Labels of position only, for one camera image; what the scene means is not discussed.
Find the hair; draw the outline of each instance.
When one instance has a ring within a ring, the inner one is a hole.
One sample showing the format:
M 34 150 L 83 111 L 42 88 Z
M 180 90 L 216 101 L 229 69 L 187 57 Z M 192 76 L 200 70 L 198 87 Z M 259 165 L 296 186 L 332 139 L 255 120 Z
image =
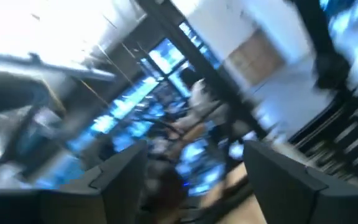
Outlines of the hair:
M 191 68 L 183 69 L 180 72 L 180 78 L 182 82 L 188 87 L 193 86 L 196 82 L 203 79 L 203 77 L 200 74 L 196 73 Z

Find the white shirt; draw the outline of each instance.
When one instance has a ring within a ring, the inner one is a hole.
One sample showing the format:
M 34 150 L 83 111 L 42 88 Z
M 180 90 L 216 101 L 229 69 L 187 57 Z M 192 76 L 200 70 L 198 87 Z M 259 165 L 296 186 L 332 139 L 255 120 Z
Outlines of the white shirt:
M 180 118 L 177 121 L 177 124 L 182 129 L 192 127 L 218 105 L 219 101 L 213 101 L 211 96 L 204 91 L 204 87 L 203 80 L 199 80 L 191 87 L 190 110 L 184 118 Z M 222 104 L 209 114 L 205 121 L 213 121 L 215 125 L 224 124 L 226 122 L 227 109 L 228 105 Z M 233 129 L 236 136 L 243 136 L 251 131 L 247 124 L 238 120 L 233 124 Z

